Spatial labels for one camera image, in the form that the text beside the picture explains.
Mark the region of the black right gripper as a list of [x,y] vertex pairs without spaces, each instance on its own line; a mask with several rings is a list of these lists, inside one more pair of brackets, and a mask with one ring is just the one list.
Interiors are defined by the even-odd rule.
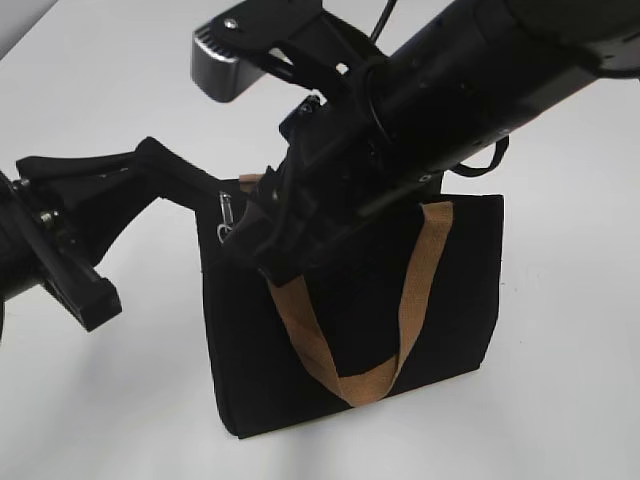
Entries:
[[286,156],[248,193],[230,256],[282,285],[376,219],[435,195],[434,113],[417,100],[307,96],[279,126]]

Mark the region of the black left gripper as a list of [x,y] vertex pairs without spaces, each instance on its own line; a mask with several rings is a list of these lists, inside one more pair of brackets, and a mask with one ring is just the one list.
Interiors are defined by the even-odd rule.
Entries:
[[116,287],[96,266],[144,208],[136,160],[158,197],[191,210],[219,206],[221,181],[155,138],[135,153],[16,162],[14,221],[36,259],[38,283],[88,332],[122,312]]

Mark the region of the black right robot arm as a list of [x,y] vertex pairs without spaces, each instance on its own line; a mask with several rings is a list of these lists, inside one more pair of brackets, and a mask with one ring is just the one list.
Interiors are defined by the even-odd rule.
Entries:
[[574,93],[638,74],[635,1],[455,1],[300,120],[224,247],[284,284]]

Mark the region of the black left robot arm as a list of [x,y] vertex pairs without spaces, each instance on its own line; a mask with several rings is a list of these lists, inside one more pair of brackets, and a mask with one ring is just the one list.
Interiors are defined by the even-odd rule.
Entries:
[[1,301],[40,286],[88,332],[122,311],[96,268],[127,226],[157,199],[196,211],[223,189],[152,137],[107,156],[28,156],[16,169],[1,177]]

